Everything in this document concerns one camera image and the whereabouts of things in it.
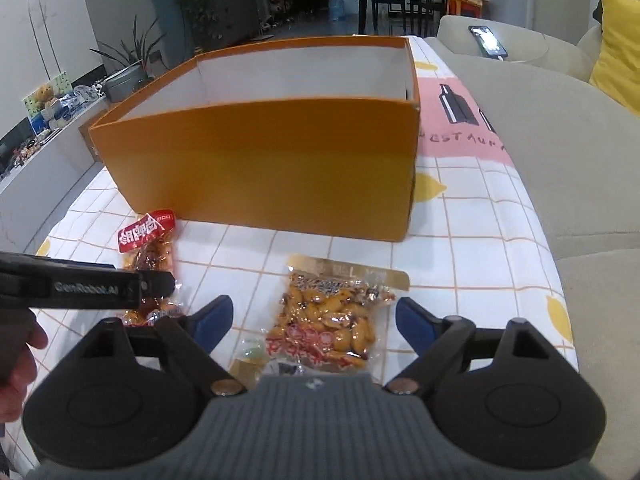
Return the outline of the person left hand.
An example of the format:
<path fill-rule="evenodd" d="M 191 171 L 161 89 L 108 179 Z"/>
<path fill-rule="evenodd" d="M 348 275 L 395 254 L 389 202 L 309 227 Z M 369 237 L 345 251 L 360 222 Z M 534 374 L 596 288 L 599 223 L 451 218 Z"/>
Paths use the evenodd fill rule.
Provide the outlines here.
<path fill-rule="evenodd" d="M 15 422 L 20 418 L 27 389 L 37 377 L 37 365 L 32 349 L 45 349 L 48 343 L 46 332 L 37 321 L 34 321 L 9 378 L 1 383 L 0 422 L 2 424 Z"/>

